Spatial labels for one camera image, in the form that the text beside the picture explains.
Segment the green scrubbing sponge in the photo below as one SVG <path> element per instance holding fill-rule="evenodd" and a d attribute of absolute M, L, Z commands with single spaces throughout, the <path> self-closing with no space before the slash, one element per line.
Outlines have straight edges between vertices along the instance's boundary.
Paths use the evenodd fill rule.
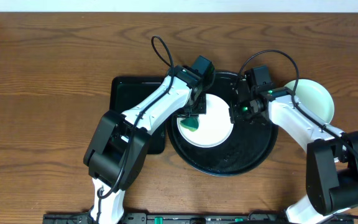
<path fill-rule="evenodd" d="M 191 132 L 195 132 L 199 128 L 199 119 L 195 116 L 182 119 L 180 121 L 180 126 Z"/>

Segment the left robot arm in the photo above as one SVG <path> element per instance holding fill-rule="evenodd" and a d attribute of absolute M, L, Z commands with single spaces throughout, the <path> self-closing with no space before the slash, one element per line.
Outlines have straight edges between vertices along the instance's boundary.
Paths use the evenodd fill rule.
<path fill-rule="evenodd" d="M 139 175 L 156 129 L 174 112 L 188 115 L 214 82 L 213 66 L 176 66 L 141 103 L 122 113 L 107 111 L 100 119 L 85 152 L 95 188 L 93 223 L 118 223 L 124 214 L 125 191 Z"/>

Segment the mint plate bottom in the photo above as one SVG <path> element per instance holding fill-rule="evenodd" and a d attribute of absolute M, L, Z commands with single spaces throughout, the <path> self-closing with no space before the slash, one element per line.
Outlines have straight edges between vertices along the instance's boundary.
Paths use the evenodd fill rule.
<path fill-rule="evenodd" d="M 296 96 L 315 115 L 326 123 L 334 117 L 334 101 L 324 86 L 309 79 L 299 79 L 296 87 Z"/>

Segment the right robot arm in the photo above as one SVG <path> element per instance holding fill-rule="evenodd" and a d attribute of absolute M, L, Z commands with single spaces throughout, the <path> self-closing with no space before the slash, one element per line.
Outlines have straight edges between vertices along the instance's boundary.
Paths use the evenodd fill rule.
<path fill-rule="evenodd" d="M 306 152 L 306 196 L 289 206 L 290 223 L 354 220 L 358 207 L 358 131 L 345 133 L 303 105 L 294 88 L 242 79 L 234 84 L 235 114 L 262 116 L 285 130 Z"/>

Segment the white plate top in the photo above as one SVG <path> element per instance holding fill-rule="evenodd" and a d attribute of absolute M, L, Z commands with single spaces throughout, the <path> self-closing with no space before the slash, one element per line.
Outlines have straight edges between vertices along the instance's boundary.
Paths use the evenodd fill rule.
<path fill-rule="evenodd" d="M 197 147 L 214 147 L 222 144 L 231 134 L 234 125 L 230 121 L 229 105 L 220 97 L 206 94 L 206 114 L 200 114 L 199 128 L 191 132 L 180 126 L 184 118 L 177 118 L 181 136 Z"/>

